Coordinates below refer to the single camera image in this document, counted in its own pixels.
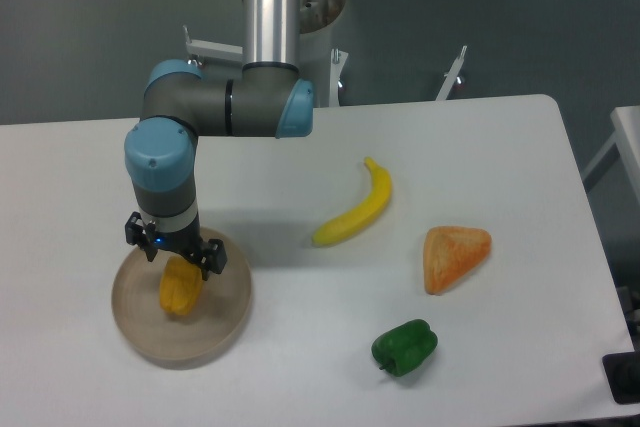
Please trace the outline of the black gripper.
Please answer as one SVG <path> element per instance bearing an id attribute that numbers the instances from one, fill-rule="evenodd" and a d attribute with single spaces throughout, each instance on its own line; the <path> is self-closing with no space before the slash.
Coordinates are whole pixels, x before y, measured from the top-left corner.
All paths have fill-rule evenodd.
<path id="1" fill-rule="evenodd" d="M 198 215 L 184 228 L 164 232 L 159 231 L 153 222 L 145 224 L 141 214 L 134 211 L 127 219 L 124 231 L 126 242 L 137 246 L 148 262 L 154 261 L 159 250 L 178 254 L 200 270 L 203 281 L 207 281 L 211 274 L 220 275 L 227 264 L 224 242 L 201 238 Z"/>

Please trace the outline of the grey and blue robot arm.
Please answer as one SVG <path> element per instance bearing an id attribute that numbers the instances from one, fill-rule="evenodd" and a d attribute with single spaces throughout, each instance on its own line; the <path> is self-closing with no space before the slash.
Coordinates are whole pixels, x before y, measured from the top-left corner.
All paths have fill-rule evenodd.
<path id="1" fill-rule="evenodd" d="M 227 256 L 222 240 L 201 236 L 194 174 L 199 139 L 306 137 L 313 126 L 314 86 L 299 73 L 300 0 L 243 5 L 240 79 L 210 82 L 194 63 L 159 63 L 140 120 L 124 141 L 139 207 L 125 224 L 127 243 L 149 261 L 159 251 L 177 254 L 203 279 L 221 273 Z"/>

